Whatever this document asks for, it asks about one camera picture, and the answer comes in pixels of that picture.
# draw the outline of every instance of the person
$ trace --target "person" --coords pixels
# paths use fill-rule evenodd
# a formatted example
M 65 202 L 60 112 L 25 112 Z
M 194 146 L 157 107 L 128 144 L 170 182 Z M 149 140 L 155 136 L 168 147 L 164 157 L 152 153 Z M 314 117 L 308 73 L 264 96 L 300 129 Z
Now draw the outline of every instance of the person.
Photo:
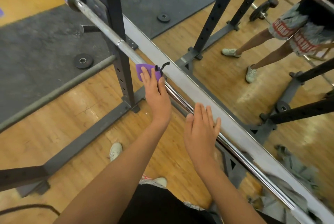
M 144 170 L 171 119 L 171 102 L 164 78 L 157 82 L 143 67 L 146 101 L 152 121 L 126 150 L 111 147 L 111 162 L 65 208 L 54 224 L 195 223 L 216 224 L 214 215 L 184 204 L 168 189 L 166 180 L 143 176 Z M 214 123 L 211 108 L 197 103 L 186 118 L 184 144 L 225 224 L 265 224 L 260 215 L 228 180 L 213 158 L 220 118 Z
M 253 36 L 238 49 L 222 49 L 225 56 L 239 58 L 245 51 L 277 38 L 286 42 L 256 64 L 248 66 L 246 81 L 254 82 L 257 70 L 277 62 L 290 53 L 314 53 L 334 36 L 334 15 L 314 0 L 302 0 L 279 17 L 269 28 Z

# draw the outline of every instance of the purple cloth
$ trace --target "purple cloth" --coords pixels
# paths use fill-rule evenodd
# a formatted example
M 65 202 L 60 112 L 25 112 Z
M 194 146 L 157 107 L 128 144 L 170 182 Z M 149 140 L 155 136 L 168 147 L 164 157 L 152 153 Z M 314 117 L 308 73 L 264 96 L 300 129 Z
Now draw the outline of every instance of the purple cloth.
M 153 65 L 149 65 L 149 64 L 136 64 L 136 70 L 137 70 L 137 76 L 138 76 L 138 79 L 142 81 L 142 78 L 140 76 L 140 74 L 143 72 L 142 71 L 142 67 L 145 67 L 150 75 L 150 77 L 152 77 L 151 75 L 151 70 L 152 68 L 154 68 L 155 66 Z M 161 78 L 161 73 L 160 73 L 160 67 L 158 67 L 158 71 L 155 72 L 155 77 L 157 78 L 157 81 L 159 81 L 159 79 Z

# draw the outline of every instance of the white sneaker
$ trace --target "white sneaker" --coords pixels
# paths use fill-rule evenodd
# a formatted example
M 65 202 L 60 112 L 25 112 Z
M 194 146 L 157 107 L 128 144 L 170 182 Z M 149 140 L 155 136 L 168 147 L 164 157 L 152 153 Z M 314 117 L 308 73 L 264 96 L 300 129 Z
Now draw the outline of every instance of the white sneaker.
M 109 152 L 110 162 L 114 161 L 122 152 L 122 145 L 118 142 L 114 143 Z
M 241 54 L 236 55 L 236 49 L 222 49 L 221 53 L 225 56 L 232 56 L 232 57 L 236 57 L 236 58 L 239 58 L 241 56 Z
M 256 79 L 256 69 L 251 69 L 251 66 L 252 65 L 250 65 L 247 68 L 247 73 L 246 73 L 246 81 L 248 83 L 252 83 Z
M 159 177 L 157 179 L 154 179 L 153 181 L 158 183 L 158 184 L 161 184 L 165 188 L 167 187 L 167 180 L 164 177 Z

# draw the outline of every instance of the yellow floor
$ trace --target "yellow floor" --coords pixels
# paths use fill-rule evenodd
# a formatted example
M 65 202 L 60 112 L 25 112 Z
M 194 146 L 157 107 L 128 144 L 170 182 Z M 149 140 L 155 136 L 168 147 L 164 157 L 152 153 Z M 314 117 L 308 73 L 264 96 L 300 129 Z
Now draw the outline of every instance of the yellow floor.
M 233 16 L 243 0 L 232 0 L 216 30 Z M 265 0 L 256 0 L 259 5 Z M 37 14 L 63 4 L 63 0 L 0 0 L 5 15 L 0 26 Z M 281 2 L 269 10 L 269 19 L 274 20 L 289 8 Z M 211 7 L 198 12 L 158 36 L 154 42 L 173 60 L 180 58 L 188 47 L 193 46 L 201 31 Z M 195 61 L 195 75 L 216 94 L 241 120 L 257 123 L 258 114 L 270 110 L 272 104 L 285 89 L 289 71 L 307 70 L 310 66 L 302 59 L 290 55 L 284 60 L 259 70 L 258 80 L 249 85 L 244 81 L 246 67 L 266 56 L 281 42 L 271 40 L 246 52 L 240 59 L 221 56 L 223 47 L 236 47 L 267 27 L 264 21 L 248 22 L 251 10 L 240 24 L 239 32 L 231 32 L 206 51 L 201 61 Z M 131 63 L 134 88 L 141 87 Z M 320 77 L 307 82 L 297 92 L 291 103 L 297 107 L 319 100 L 329 91 L 329 85 Z M 0 135 L 0 169 L 41 165 L 64 148 L 121 102 L 119 84 L 113 66 L 65 93 L 55 101 L 41 108 L 26 119 L 12 126 Z M 108 163 L 108 154 L 114 142 L 121 142 L 126 148 L 140 134 L 150 121 L 145 101 L 140 103 L 138 114 L 129 112 L 111 126 L 97 140 L 66 164 L 49 180 L 51 189 L 43 196 L 31 195 L 21 199 L 15 190 L 0 192 L 0 210 L 27 203 L 47 203 L 62 211 L 69 202 Z M 167 188 L 179 199 L 208 207 L 211 198 L 204 184 L 195 173 L 182 141 L 184 118 L 173 110 L 172 121 L 161 139 L 145 173 L 156 178 L 164 176 Z M 334 202 L 333 173 L 334 149 L 332 135 L 333 115 L 327 114 L 301 121 L 279 125 L 265 145 L 273 152 L 273 145 L 284 144 L 305 164 L 319 169 L 323 193 Z M 240 188 L 244 196 L 253 195 L 260 186 L 247 177 Z M 43 223 L 54 221 L 48 210 L 25 210 L 0 217 L 0 223 Z

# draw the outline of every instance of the black cable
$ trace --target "black cable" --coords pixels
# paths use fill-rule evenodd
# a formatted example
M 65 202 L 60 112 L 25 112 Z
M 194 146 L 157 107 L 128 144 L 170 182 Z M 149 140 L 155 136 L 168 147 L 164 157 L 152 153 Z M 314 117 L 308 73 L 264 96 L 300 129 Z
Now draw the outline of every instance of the black cable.
M 24 210 L 24 209 L 29 209 L 29 208 L 45 208 L 45 209 L 50 209 L 51 211 L 53 211 L 58 216 L 61 214 L 53 206 L 44 205 L 44 204 L 31 204 L 31 205 L 16 206 L 16 207 L 12 207 L 12 208 L 2 210 L 2 211 L 0 211 L 0 216 L 4 215 L 4 214 L 7 214 L 7 213 L 12 213 L 12 212 L 16 212 L 16 211 Z

